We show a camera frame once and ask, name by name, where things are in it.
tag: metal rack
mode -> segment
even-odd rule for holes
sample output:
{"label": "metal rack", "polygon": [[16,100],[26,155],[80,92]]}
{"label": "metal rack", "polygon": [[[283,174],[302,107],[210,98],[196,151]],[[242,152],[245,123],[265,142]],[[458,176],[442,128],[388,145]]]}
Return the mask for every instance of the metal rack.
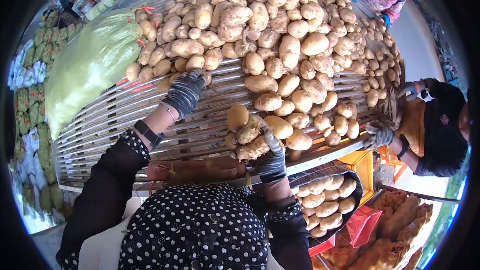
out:
{"label": "metal rack", "polygon": [[[110,10],[147,3],[158,12],[165,12],[166,1],[168,0],[122,0]],[[245,105],[251,113],[264,113],[253,108],[253,101],[258,94],[244,87],[243,80],[246,75],[241,68],[239,59],[228,59],[222,61],[218,69],[209,72],[213,77],[212,83],[202,92],[196,109],[185,120],[177,122],[165,131],[166,138],[150,153],[153,160],[203,160],[228,155],[230,150],[223,142],[228,133],[226,126],[228,109],[232,105]],[[357,75],[353,71],[338,74],[339,77],[333,79],[338,104],[352,100],[357,105],[360,125],[376,120],[376,109],[367,106],[366,93],[362,90],[362,84],[367,82],[367,77]],[[170,75],[159,76],[134,86],[128,81],[114,86],[75,116],[72,123],[52,144],[55,171],[62,189],[81,192],[83,184],[90,177],[91,167],[98,162],[106,149],[115,144],[125,129],[130,128],[137,120],[143,119],[157,107],[165,93],[157,91],[156,84]],[[132,92],[144,86],[149,87]],[[325,115],[333,117],[336,111],[327,112]],[[311,120],[303,131],[309,133],[314,144],[307,152],[302,152],[300,160],[287,164],[289,175],[359,150],[363,147],[363,140],[368,136],[364,129],[361,129],[361,135],[357,139],[349,140],[344,137],[339,147],[328,148],[322,134],[317,132]],[[253,175],[251,182],[258,183],[258,177]],[[147,177],[147,168],[141,169],[136,174],[133,195],[147,197],[152,183]],[[240,178],[230,183],[244,186],[246,181],[245,178]]]}

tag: silver bracelet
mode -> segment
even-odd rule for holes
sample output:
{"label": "silver bracelet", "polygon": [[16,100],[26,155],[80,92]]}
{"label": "silver bracelet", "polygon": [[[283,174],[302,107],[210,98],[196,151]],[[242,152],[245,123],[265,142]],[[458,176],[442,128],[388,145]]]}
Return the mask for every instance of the silver bracelet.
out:
{"label": "silver bracelet", "polygon": [[166,111],[167,111],[167,112],[170,114],[170,116],[173,118],[173,122],[177,122],[177,119],[175,119],[175,117],[174,117],[173,114],[172,114],[172,110],[171,110],[170,106],[168,106],[168,105],[167,105],[165,102],[163,102],[163,101],[160,101],[160,104],[163,105],[163,106],[165,106]]}

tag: wristwatch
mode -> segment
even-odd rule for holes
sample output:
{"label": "wristwatch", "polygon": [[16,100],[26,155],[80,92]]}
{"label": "wristwatch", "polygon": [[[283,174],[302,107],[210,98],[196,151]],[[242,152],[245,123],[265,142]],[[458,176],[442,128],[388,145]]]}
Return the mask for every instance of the wristwatch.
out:
{"label": "wristwatch", "polygon": [[407,141],[404,135],[400,135],[400,141],[402,141],[402,151],[397,154],[397,158],[402,160],[402,156],[410,149],[410,143]]}
{"label": "wristwatch", "polygon": [[150,141],[150,146],[152,146],[152,148],[157,147],[160,142],[165,139],[164,133],[158,135],[155,134],[142,120],[138,120],[133,127],[136,128],[145,138],[147,138],[148,141]]}

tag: yellow plastic crate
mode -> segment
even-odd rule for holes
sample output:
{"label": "yellow plastic crate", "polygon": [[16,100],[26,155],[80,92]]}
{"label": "yellow plastic crate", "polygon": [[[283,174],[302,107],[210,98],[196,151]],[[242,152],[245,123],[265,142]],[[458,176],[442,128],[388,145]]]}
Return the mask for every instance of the yellow plastic crate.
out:
{"label": "yellow plastic crate", "polygon": [[363,185],[363,196],[360,206],[363,206],[374,196],[374,157],[371,150],[354,151],[338,159],[355,171]]}

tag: green grass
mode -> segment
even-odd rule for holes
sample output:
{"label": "green grass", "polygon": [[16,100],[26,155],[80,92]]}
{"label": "green grass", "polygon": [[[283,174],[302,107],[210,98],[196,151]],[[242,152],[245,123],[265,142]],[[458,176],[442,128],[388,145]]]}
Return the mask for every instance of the green grass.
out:
{"label": "green grass", "polygon": [[[470,151],[467,153],[465,160],[468,161],[470,158]],[[459,195],[460,186],[462,181],[467,176],[469,169],[469,163],[465,162],[462,166],[462,169],[454,176],[452,176],[447,185],[447,191],[445,193],[446,198],[456,199]],[[424,261],[427,259],[428,254],[437,248],[445,237],[450,222],[452,221],[452,213],[455,208],[455,204],[443,203],[440,207],[440,212],[438,218],[433,225],[433,228],[430,232],[430,235],[423,245],[423,254],[418,262],[417,266],[423,265]]]}

